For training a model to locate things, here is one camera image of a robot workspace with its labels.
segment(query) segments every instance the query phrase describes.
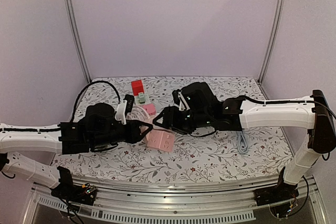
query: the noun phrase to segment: red block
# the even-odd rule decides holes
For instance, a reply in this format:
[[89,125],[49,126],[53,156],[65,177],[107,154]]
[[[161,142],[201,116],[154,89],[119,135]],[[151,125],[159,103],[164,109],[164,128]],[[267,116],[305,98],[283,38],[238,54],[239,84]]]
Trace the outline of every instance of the red block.
[[144,93],[144,89],[143,89],[143,85],[142,85],[141,80],[132,81],[131,85],[132,85],[132,90],[133,90],[133,95],[134,96],[137,96],[141,92]]

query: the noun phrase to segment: robotic arm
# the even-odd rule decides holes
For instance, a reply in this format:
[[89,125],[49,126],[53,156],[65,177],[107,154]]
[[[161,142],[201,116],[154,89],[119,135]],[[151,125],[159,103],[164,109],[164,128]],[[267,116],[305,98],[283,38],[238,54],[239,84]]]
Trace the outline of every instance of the robotic arm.
[[297,197],[297,184],[305,172],[321,155],[336,147],[334,114],[320,90],[313,90],[311,96],[291,100],[257,101],[242,95],[218,101],[205,82],[196,82],[175,90],[173,98],[179,107],[165,107],[153,123],[180,134],[190,134],[205,126],[217,131],[242,131],[259,126],[307,129],[300,149],[280,172],[278,184],[255,190],[259,206],[291,199],[293,195]]
[[[63,200],[93,205],[97,193],[95,186],[74,185],[68,169],[41,164],[17,151],[77,154],[110,150],[118,142],[137,143],[153,125],[125,119],[133,103],[134,97],[126,95],[117,111],[105,103],[88,106],[85,117],[79,122],[30,128],[1,123],[0,171],[20,174],[27,180],[45,185],[53,196]],[[141,126],[147,129],[141,132]]]

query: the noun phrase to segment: gray wall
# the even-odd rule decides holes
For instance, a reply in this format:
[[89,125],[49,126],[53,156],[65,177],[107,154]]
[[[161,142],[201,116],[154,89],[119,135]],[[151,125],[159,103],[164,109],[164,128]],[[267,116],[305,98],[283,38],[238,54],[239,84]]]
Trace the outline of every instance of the gray wall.
[[[285,0],[264,87],[271,98],[293,98],[321,89],[336,111],[336,0]],[[297,150],[304,131],[287,129]],[[336,220],[336,153],[320,159],[312,173],[331,223]]]
[[257,77],[276,0],[73,0],[92,77]]
[[[69,120],[85,85],[64,0],[0,0],[0,121]],[[35,153],[43,162],[50,154]],[[31,183],[0,176],[0,222],[19,223]]]

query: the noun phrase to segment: small pink block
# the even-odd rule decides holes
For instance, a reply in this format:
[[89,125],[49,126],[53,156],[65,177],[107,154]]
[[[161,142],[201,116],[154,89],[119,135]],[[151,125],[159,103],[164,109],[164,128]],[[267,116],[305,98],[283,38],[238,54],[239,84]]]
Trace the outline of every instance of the small pink block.
[[156,109],[153,103],[142,105],[149,115],[156,115]]
[[166,131],[152,130],[146,136],[147,147],[165,152],[173,150],[175,135]]

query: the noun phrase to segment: floral tablecloth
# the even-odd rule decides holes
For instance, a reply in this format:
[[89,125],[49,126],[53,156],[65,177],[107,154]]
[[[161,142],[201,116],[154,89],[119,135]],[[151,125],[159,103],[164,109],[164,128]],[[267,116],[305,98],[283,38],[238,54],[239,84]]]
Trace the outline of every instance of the floral tablecloth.
[[[141,79],[157,112],[173,105],[172,91],[192,82],[205,81],[219,100],[241,94],[264,99],[253,78],[238,77],[121,77],[97,78],[111,82],[121,97],[132,94],[131,81]],[[105,102],[117,107],[117,97],[106,84],[91,86],[83,96],[76,120],[86,107]],[[203,135],[212,128],[199,129]],[[201,138],[176,134],[173,152],[146,148],[143,142],[120,143],[104,153],[56,155],[53,165],[70,169],[73,174],[102,179],[147,183],[220,182],[277,174],[292,158],[285,137],[278,127],[258,127],[244,131],[248,153],[237,151],[237,133],[219,132]]]

